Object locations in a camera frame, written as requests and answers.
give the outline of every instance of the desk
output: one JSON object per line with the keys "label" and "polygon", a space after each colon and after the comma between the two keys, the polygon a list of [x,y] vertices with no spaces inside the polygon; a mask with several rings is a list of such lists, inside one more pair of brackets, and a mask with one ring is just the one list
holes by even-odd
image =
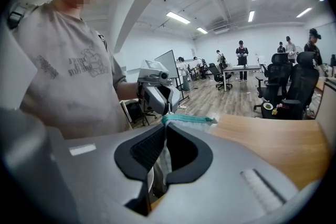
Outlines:
{"label": "desk", "polygon": [[317,82],[315,86],[315,90],[319,93],[322,94],[323,88],[324,88],[324,82],[325,82],[325,77],[320,77],[319,81]]}
{"label": "desk", "polygon": [[238,142],[303,189],[321,179],[331,153],[317,121],[285,121],[223,115],[213,135]]}
{"label": "desk", "polygon": [[119,101],[119,103],[121,104],[121,107],[122,107],[123,111],[125,112],[125,115],[127,116],[128,121],[129,121],[130,123],[132,122],[132,119],[131,119],[130,113],[128,112],[128,109],[127,109],[126,106],[127,106],[131,101],[138,102],[139,99],[131,99],[131,100],[121,100],[121,101]]}
{"label": "desk", "polygon": [[260,66],[246,66],[244,68],[227,67],[223,70],[224,73],[224,91],[226,91],[226,73],[230,72],[242,72],[242,71],[260,71]]}

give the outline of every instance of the man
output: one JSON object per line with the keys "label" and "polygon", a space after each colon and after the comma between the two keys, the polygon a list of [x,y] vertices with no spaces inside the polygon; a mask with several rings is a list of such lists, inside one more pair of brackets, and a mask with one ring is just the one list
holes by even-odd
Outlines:
{"label": "man", "polygon": [[319,48],[316,46],[318,39],[321,39],[321,35],[317,33],[315,28],[311,28],[309,30],[309,41],[305,44],[304,50],[305,51],[312,51],[314,52],[314,66],[320,67],[324,72],[324,76],[327,77],[328,73],[326,67],[322,62],[322,57]]}
{"label": "man", "polygon": [[223,61],[225,61],[225,57],[219,50],[216,50],[216,53],[217,53],[217,63],[219,65],[220,72],[223,74],[224,70]]}
{"label": "man", "polygon": [[295,54],[296,54],[296,47],[291,42],[290,37],[286,37],[287,45],[286,45],[286,52],[288,53],[288,61],[290,63],[295,63]]}
{"label": "man", "polygon": [[141,97],[102,35],[80,18],[87,0],[52,0],[25,13],[13,35],[38,72],[21,109],[65,139],[128,130],[119,100]]}
{"label": "man", "polygon": [[[236,49],[236,55],[238,57],[238,65],[244,66],[247,65],[247,56],[248,49],[244,47],[244,43],[242,40],[239,41],[239,47]],[[243,72],[240,72],[239,81],[243,80]],[[244,71],[244,81],[247,82],[247,71]]]}
{"label": "man", "polygon": [[279,43],[278,53],[283,54],[286,52],[286,49],[282,46],[282,42]]}
{"label": "man", "polygon": [[202,79],[206,79],[205,73],[204,73],[204,65],[203,60],[201,58],[194,57],[194,61],[197,61],[196,66],[199,68],[199,72],[201,73]]}

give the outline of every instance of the cap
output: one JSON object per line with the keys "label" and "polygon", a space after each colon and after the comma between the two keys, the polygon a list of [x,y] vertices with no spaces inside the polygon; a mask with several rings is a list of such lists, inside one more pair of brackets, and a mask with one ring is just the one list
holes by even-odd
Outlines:
{"label": "cap", "polygon": [[313,36],[313,37],[316,37],[318,39],[322,39],[321,35],[319,35],[319,33],[317,33],[317,30],[315,28],[311,28],[309,30],[309,36]]}

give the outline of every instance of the whiteboard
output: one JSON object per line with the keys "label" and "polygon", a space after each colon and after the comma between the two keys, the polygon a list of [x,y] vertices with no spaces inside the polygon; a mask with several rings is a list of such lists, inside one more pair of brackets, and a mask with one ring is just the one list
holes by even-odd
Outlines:
{"label": "whiteboard", "polygon": [[160,62],[163,66],[168,69],[170,79],[178,78],[175,58],[173,50],[166,52],[165,54],[155,58],[155,61]]}

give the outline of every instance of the table leg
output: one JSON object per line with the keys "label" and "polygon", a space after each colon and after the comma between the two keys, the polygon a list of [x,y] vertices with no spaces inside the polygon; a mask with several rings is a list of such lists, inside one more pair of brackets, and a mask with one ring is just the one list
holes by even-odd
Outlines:
{"label": "table leg", "polygon": [[224,91],[226,91],[226,72],[224,72]]}

